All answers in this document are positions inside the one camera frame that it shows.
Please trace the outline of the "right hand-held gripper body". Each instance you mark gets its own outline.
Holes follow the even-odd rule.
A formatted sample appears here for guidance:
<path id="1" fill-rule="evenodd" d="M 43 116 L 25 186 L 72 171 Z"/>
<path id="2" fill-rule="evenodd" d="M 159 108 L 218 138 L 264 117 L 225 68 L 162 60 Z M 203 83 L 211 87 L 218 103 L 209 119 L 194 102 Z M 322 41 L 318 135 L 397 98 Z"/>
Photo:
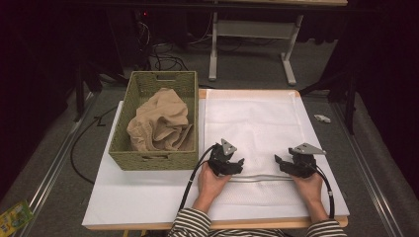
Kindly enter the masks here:
<path id="1" fill-rule="evenodd" d="M 315 155 L 325 155 L 326 151 L 308 143 L 290 148 L 293 156 L 292 175 L 299 178 L 308 178 L 317 171 Z"/>

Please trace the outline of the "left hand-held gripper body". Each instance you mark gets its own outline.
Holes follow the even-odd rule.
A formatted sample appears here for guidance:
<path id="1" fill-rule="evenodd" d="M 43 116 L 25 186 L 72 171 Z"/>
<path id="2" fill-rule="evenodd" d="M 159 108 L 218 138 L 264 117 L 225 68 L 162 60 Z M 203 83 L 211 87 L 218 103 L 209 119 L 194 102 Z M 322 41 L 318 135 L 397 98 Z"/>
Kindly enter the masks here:
<path id="1" fill-rule="evenodd" d="M 236 150 L 237 148 L 225 139 L 222 139 L 221 143 L 216 143 L 213 146 L 208 163 L 209 167 L 217 176 L 219 174 L 228 175 L 228 168 L 235 167 L 229 160 Z"/>

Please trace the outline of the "beige garment with black drawstring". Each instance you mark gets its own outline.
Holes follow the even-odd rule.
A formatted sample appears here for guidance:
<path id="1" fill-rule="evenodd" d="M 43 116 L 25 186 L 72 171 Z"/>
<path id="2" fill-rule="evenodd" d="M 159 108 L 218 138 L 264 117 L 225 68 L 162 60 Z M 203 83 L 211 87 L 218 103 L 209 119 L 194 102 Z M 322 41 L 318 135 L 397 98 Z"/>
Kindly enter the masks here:
<path id="1" fill-rule="evenodd" d="M 189 151 L 194 148 L 193 125 L 187 104 L 173 89 L 161 88 L 135 112 L 128 123 L 136 151 Z"/>

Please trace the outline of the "green woven basket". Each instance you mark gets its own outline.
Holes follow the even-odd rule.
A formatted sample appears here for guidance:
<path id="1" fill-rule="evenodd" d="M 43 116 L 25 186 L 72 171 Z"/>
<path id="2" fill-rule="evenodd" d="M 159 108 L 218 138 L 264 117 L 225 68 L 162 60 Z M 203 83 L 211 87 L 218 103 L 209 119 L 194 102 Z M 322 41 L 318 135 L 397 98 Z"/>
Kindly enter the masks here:
<path id="1" fill-rule="evenodd" d="M 173 89 L 188 108 L 192 126 L 186 145 L 178 151 L 136 151 L 126 129 L 136 110 L 161 88 Z M 134 71 L 109 147 L 109 154 L 124 171 L 192 170 L 199 158 L 199 86 L 195 71 Z"/>

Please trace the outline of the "person's left hand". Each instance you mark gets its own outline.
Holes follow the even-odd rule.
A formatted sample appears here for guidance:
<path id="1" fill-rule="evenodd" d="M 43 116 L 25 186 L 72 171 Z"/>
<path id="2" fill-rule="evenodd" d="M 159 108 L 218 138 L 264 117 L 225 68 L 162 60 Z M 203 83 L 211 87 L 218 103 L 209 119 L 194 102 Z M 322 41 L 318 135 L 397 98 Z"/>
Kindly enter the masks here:
<path id="1" fill-rule="evenodd" d="M 205 163 L 199 175 L 199 195 L 194 202 L 194 208 L 208 212 L 211 204 L 230 179 L 230 175 L 216 176 L 209 164 Z"/>

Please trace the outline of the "person's right hand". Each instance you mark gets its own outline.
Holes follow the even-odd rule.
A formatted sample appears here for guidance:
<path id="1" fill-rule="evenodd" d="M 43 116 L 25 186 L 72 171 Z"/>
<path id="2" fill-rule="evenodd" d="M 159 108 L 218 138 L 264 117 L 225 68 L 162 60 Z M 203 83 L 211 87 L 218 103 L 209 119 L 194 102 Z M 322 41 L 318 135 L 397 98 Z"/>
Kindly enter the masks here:
<path id="1" fill-rule="evenodd" d="M 308 178 L 293 176 L 296 188 L 307 206 L 322 204 L 321 189 L 322 178 L 318 174 L 313 174 Z"/>

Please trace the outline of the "person's striped shirt torso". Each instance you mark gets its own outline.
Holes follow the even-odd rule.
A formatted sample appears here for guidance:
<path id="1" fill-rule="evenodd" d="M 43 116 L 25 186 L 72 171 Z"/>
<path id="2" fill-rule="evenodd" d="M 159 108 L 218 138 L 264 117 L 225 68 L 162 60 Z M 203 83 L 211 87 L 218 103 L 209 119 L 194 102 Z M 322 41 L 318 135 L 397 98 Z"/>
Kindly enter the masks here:
<path id="1" fill-rule="evenodd" d="M 295 237 L 280 229 L 219 229 L 211 230 L 208 237 Z"/>

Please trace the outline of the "black stand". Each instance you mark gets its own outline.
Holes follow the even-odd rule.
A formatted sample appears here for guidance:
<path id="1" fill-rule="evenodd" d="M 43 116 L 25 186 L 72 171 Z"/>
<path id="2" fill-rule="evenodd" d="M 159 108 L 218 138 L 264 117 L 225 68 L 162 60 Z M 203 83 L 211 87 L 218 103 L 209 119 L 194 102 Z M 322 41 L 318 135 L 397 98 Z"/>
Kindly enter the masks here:
<path id="1" fill-rule="evenodd" d="M 80 121 L 85 111 L 84 85 L 91 92 L 101 92 L 99 74 L 90 62 L 80 63 L 75 70 L 76 121 Z"/>
<path id="2" fill-rule="evenodd" d="M 305 96 L 313 91 L 328 90 L 327 96 L 330 102 L 346 101 L 344 124 L 348 131 L 353 134 L 353 120 L 355 109 L 355 96 L 356 96 L 357 76 L 348 71 L 338 72 L 337 74 L 320 79 L 314 84 L 311 84 L 298 92 Z"/>

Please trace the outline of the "white board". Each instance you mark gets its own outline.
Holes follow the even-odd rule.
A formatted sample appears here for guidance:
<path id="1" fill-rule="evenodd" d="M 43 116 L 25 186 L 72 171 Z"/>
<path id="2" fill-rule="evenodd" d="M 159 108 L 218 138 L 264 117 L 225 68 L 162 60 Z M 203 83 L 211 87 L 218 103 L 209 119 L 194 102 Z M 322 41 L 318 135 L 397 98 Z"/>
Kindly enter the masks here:
<path id="1" fill-rule="evenodd" d="M 208 90 L 200 93 L 199 147 L 205 145 L 205 105 Z M 307 129 L 319 144 L 310 123 Z M 83 219 L 91 230 L 167 229 L 181 204 L 191 205 L 198 195 L 196 185 L 188 182 L 191 170 L 124 171 L 109 154 L 99 167 L 96 183 Z M 232 228 L 304 228 L 308 212 L 301 205 L 255 206 L 218 204 L 209 211 L 215 229 Z"/>

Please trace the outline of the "white-framed desk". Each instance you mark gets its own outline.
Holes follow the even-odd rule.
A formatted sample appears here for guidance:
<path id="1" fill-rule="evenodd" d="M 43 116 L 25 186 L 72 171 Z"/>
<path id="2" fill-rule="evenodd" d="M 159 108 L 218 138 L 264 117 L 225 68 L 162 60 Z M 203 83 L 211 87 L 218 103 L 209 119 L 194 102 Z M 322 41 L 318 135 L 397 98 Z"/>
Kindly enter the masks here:
<path id="1" fill-rule="evenodd" d="M 265 7 L 346 7 L 347 0 L 213 0 L 216 6 L 223 3 L 251 3 Z M 212 13 L 211 52 L 209 57 L 209 80 L 217 78 L 217 40 L 220 37 L 238 37 L 268 40 L 286 40 L 288 48 L 280 54 L 280 60 L 290 86 L 296 84 L 293 68 L 290 62 L 304 14 L 297 13 L 290 22 L 263 22 L 262 20 L 220 20 L 218 12 Z"/>

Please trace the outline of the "green and yellow packet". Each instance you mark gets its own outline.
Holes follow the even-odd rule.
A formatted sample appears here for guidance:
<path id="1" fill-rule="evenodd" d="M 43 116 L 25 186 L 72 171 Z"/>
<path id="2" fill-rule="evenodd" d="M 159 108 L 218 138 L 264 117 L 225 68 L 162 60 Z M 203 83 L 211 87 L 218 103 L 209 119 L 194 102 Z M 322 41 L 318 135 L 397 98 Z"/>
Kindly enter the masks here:
<path id="1" fill-rule="evenodd" d="M 34 218 L 26 200 L 22 200 L 0 215 L 0 237 L 10 237 Z"/>

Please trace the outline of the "metal floor rail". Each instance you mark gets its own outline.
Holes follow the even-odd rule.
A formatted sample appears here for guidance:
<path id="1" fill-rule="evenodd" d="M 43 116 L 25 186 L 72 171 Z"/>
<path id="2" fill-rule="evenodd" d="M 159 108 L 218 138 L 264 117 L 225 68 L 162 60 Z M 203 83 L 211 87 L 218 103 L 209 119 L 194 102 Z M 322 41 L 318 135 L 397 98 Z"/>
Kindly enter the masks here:
<path id="1" fill-rule="evenodd" d="M 10 237 L 28 237 L 43 205 L 66 163 L 70 146 L 89 111 L 95 105 L 99 93 L 88 93 L 82 97 L 85 109 L 76 110 L 76 98 L 71 95 L 68 108 L 56 118 L 42 135 L 39 145 L 18 174 L 12 187 L 0 200 L 0 210 L 6 210 L 18 201 L 25 200 L 33 212 L 33 219 Z"/>
<path id="2" fill-rule="evenodd" d="M 343 107 L 336 103 L 330 107 L 348 139 L 356 167 L 385 236 L 409 237 L 414 232 L 410 225 L 410 204 L 414 204 L 415 198 L 375 127 L 371 131 L 351 132 L 344 121 Z"/>

